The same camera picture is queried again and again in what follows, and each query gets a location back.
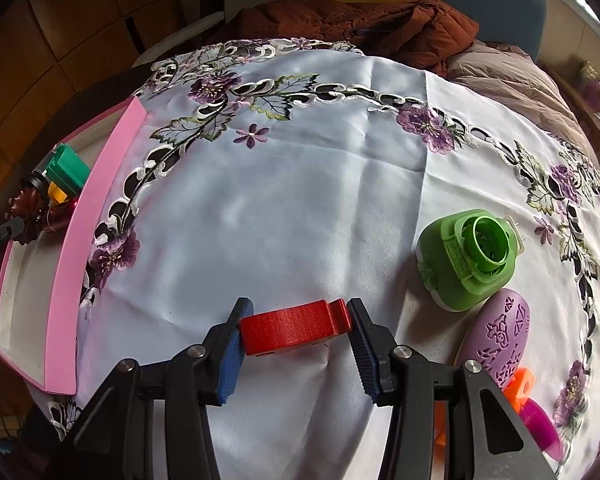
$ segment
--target green container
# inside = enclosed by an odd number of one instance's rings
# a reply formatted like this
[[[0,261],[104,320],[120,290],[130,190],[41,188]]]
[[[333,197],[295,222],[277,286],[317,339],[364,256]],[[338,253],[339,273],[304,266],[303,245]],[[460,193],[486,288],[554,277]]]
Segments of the green container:
[[[438,306],[463,312],[500,290],[513,276],[524,245],[510,217],[484,209],[439,218],[416,248],[418,272]]]
[[[91,170],[66,144],[58,144],[54,152],[45,168],[46,178],[67,196],[76,196],[82,191]]]

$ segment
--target rust-colored jacket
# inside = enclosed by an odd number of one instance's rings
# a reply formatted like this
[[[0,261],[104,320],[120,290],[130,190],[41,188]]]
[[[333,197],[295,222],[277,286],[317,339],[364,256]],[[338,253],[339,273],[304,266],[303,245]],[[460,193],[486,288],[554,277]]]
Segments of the rust-colored jacket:
[[[468,48],[477,33],[474,20],[440,0],[389,4],[277,0],[241,10],[207,43],[256,38],[349,40],[368,56],[387,57],[445,77],[445,60]]]

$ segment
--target red wooden block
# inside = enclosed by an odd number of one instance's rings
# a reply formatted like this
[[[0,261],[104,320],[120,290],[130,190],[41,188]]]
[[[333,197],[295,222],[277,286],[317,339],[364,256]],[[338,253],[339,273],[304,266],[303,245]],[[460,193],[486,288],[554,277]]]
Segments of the red wooden block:
[[[352,329],[344,300],[314,301],[240,320],[247,355],[267,355],[327,341]]]

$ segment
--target pink tray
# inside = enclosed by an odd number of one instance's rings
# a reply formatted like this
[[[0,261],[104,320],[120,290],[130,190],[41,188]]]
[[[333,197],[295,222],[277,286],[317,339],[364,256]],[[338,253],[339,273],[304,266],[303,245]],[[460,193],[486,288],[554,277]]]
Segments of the pink tray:
[[[62,142],[92,168],[64,233],[10,242],[0,268],[0,357],[41,390],[73,395],[84,267],[109,187],[146,111],[129,98]]]

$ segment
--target tablecloth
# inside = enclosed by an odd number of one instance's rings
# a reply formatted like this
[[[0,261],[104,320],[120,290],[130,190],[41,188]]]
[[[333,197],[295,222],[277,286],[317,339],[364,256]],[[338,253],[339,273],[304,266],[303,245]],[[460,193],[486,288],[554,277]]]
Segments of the tablecloth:
[[[452,362],[475,311],[433,303],[414,248],[435,219],[484,208],[525,237],[507,285],[530,307],[520,364],[565,445],[552,467],[582,476],[600,450],[600,174],[586,157],[497,102],[348,43],[233,41],[153,70],[94,234],[78,393],[45,400],[61,435],[120,359],[170,359],[240,296],[256,312],[360,297],[399,344]],[[389,416],[344,336],[247,357],[227,405],[208,410],[224,480],[374,478]],[[434,478],[442,467],[437,456]]]

